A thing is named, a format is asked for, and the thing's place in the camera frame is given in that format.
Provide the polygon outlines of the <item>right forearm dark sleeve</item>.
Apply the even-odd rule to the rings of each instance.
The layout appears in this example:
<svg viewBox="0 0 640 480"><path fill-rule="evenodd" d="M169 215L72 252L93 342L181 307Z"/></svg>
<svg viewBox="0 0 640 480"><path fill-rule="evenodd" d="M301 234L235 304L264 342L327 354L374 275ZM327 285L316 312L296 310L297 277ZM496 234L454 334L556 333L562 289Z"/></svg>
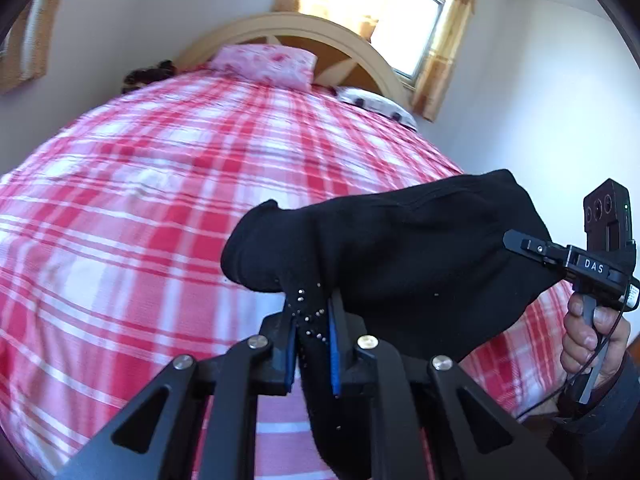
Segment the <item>right forearm dark sleeve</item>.
<svg viewBox="0 0 640 480"><path fill-rule="evenodd" d="M548 449L574 479L639 477L639 373L630 356L587 405L559 398Z"/></svg>

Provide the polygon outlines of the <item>right hand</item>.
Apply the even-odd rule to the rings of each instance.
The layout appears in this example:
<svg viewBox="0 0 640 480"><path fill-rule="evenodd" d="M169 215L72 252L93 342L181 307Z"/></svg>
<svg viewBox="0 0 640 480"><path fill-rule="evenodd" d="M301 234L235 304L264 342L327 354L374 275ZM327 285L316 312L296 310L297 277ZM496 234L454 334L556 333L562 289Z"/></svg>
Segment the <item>right hand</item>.
<svg viewBox="0 0 640 480"><path fill-rule="evenodd" d="M584 297L577 292L570 297L568 311L564 318L565 335L562 339L560 362L567 374L575 375L594 356L598 336L611 333L608 351L603 358L592 361L592 365L602 362L596 388L607 386L617 375L623 364L630 336L630 324L624 318L614 327L617 312L596 307L593 311L592 323L582 318Z"/></svg>

